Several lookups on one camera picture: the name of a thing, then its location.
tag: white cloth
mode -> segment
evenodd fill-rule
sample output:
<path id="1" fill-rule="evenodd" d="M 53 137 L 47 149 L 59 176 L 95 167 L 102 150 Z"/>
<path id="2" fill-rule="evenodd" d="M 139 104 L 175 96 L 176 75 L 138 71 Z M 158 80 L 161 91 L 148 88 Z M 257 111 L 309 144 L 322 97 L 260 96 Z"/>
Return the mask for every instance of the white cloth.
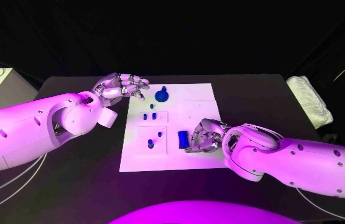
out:
<path id="1" fill-rule="evenodd" d="M 310 119 L 314 128 L 333 121 L 332 113 L 326 109 L 326 104 L 312 87 L 304 76 L 290 77 L 286 80 L 293 95 L 299 101 L 302 109 Z"/>

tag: black table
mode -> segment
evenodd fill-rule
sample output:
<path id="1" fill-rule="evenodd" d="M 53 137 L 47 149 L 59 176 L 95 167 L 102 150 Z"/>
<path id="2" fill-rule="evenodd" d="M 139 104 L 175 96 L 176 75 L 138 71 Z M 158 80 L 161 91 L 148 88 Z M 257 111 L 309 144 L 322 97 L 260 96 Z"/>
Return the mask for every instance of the black table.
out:
<path id="1" fill-rule="evenodd" d="M 145 78 L 151 84 L 211 83 L 221 120 L 231 126 L 253 123 L 273 129 L 284 137 L 319 141 L 280 75 Z M 51 77 L 36 98 L 89 90 L 97 79 Z M 123 99 L 112 107 L 118 118 L 110 129 L 96 125 L 86 135 L 72 139 L 47 154 L 31 182 L 0 206 L 1 223 L 106 223 L 139 208 L 181 200 L 233 202 L 294 220 L 336 219 L 307 203 L 296 189 L 267 174 L 256 183 L 225 168 L 119 173 L 128 101 Z M 1 183 L 28 165 L 3 170 Z M 33 171 L 1 189 L 0 200 L 17 190 Z M 343 199 L 303 193 L 322 208 L 345 216 Z"/>

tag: small blue piece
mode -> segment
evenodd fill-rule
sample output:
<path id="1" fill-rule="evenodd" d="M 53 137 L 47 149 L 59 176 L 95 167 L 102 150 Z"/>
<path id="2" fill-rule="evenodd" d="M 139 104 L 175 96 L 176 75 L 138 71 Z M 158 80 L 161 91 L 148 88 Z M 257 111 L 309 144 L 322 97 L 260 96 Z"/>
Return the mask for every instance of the small blue piece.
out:
<path id="1" fill-rule="evenodd" d="M 184 149 L 189 146 L 188 143 L 188 132 L 179 131 L 178 133 L 178 148 Z"/>
<path id="2" fill-rule="evenodd" d="M 158 102 L 161 102 L 161 103 L 168 100 L 169 95 L 168 95 L 168 93 L 166 93 L 166 88 L 165 88 L 165 86 L 161 88 L 161 91 L 158 91 L 158 92 L 155 93 L 153 98 L 155 98 L 155 100 L 156 100 Z"/>
<path id="3" fill-rule="evenodd" d="M 148 148 L 153 148 L 153 142 L 152 142 L 152 139 L 148 140 Z"/>

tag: cable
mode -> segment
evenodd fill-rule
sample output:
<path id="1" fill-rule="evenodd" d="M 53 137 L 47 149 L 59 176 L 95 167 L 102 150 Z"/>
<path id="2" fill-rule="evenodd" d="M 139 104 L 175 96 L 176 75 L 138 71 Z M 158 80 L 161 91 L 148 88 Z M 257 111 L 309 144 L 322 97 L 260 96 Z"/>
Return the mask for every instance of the cable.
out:
<path id="1" fill-rule="evenodd" d="M 304 197 L 304 195 L 302 194 L 300 190 L 299 190 L 297 188 L 296 188 L 296 190 L 297 190 L 299 194 L 302 195 L 302 197 L 310 202 L 310 204 L 312 204 L 316 208 L 319 208 L 325 213 L 333 215 L 335 217 L 345 219 L 345 217 L 335 215 L 333 213 L 330 213 L 330 212 L 327 212 L 326 210 L 323 210 L 319 206 L 316 206 L 316 204 L 313 204 L 312 201 Z"/>
<path id="2" fill-rule="evenodd" d="M 36 163 L 38 162 L 38 160 L 41 159 L 43 155 L 38 157 L 38 159 L 36 160 L 36 162 L 30 165 L 30 167 L 7 182 L 0 186 L 0 189 L 7 186 L 14 180 L 17 180 L 20 178 L 20 176 L 33 168 L 33 166 L 36 165 Z"/>
<path id="3" fill-rule="evenodd" d="M 43 156 L 41 163 L 40 163 L 40 165 L 38 165 L 38 167 L 37 167 L 37 170 L 36 170 L 36 172 L 33 173 L 30 179 L 27 180 L 27 182 L 24 183 L 24 185 L 18 188 L 18 190 L 0 202 L 0 204 L 3 204 L 3 203 L 17 194 L 17 192 L 18 192 L 18 191 L 23 189 L 23 187 L 27 185 L 28 181 L 34 178 L 34 175 L 36 175 L 38 169 L 41 168 L 41 164 L 43 164 L 43 162 L 44 162 L 46 156 L 47 156 L 47 154 L 44 154 L 44 156 Z"/>

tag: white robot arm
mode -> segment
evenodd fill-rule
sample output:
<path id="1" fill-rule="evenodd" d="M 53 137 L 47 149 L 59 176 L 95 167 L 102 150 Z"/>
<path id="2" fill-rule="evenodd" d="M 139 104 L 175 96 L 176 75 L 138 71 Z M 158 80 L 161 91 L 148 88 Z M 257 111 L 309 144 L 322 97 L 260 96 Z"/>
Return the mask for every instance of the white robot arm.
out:
<path id="1" fill-rule="evenodd" d="M 118 114 L 106 107 L 122 97 L 143 101 L 149 81 L 112 73 L 90 91 L 66 93 L 0 110 L 0 170 L 11 168 L 87 133 L 96 123 L 110 127 Z"/>
<path id="2" fill-rule="evenodd" d="M 214 152 L 220 147 L 224 165 L 247 180 L 257 182 L 267 173 L 290 187 L 345 198 L 345 147 L 283 138 L 251 124 L 230 127 L 202 119 L 185 152 Z"/>

